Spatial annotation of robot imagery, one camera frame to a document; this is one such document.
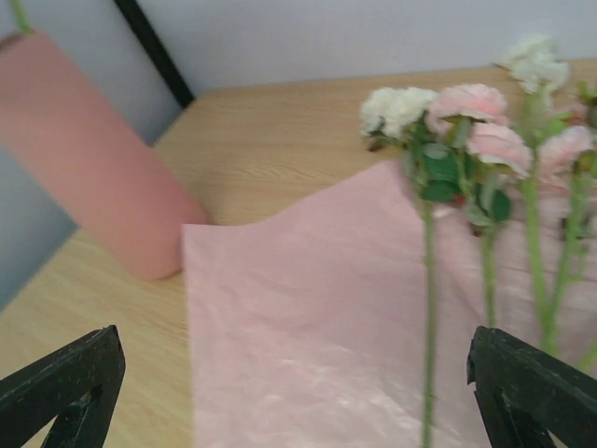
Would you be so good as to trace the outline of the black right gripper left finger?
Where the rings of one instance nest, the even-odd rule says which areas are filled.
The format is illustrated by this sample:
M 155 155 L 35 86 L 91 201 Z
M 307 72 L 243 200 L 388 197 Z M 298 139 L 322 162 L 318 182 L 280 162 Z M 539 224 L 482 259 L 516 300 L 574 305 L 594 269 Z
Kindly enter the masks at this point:
M 118 328 L 94 330 L 1 380 L 1 445 L 102 447 L 126 370 Z

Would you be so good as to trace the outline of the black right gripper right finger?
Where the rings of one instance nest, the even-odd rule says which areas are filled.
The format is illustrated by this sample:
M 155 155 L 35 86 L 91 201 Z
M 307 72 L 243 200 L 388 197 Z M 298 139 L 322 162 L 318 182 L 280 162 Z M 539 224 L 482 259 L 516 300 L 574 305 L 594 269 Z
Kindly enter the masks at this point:
M 500 330 L 476 328 L 467 382 L 492 447 L 596 445 L 596 380 Z

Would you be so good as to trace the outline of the pink cylindrical vase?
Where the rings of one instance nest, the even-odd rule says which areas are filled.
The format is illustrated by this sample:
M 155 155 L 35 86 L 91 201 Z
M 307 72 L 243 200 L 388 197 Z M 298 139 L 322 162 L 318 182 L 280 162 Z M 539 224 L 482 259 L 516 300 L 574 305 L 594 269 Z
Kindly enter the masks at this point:
M 1 144 L 131 274 L 181 271 L 183 227 L 205 212 L 42 32 L 1 41 Z

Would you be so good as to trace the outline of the artificial flower bunch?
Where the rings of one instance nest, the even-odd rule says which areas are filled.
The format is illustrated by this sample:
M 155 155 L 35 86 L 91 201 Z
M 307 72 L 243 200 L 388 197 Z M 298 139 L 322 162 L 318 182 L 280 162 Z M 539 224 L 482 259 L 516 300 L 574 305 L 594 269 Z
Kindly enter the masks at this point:
M 424 225 L 426 336 L 421 444 L 432 443 L 437 352 L 437 295 L 434 207 L 459 205 L 479 239 L 486 324 L 496 323 L 494 250 L 498 232 L 510 219 L 508 192 L 522 197 L 528 260 L 540 346 L 558 351 L 559 313 L 566 287 L 581 276 L 592 236 L 589 199 L 596 186 L 596 89 L 579 82 L 572 105 L 553 107 L 554 94 L 571 76 L 555 40 L 530 35 L 510 47 L 498 66 L 524 95 L 516 120 L 497 88 L 459 84 L 433 91 L 419 87 L 372 91 L 361 104 L 361 132 L 370 150 L 400 149 L 405 175 L 414 187 Z M 562 252 L 552 284 L 544 274 L 540 244 L 539 194 L 563 191 L 570 210 L 562 219 Z

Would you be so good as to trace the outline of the peach rose stem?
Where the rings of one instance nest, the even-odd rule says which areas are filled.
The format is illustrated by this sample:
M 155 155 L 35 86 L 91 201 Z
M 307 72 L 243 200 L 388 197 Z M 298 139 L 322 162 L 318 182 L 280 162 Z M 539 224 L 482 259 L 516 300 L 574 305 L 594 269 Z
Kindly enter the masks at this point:
M 34 29 L 28 20 L 27 13 L 24 9 L 22 1 L 7 0 L 7 4 L 10 9 L 12 18 L 14 19 L 14 22 L 16 23 L 19 31 L 25 35 L 31 34 Z

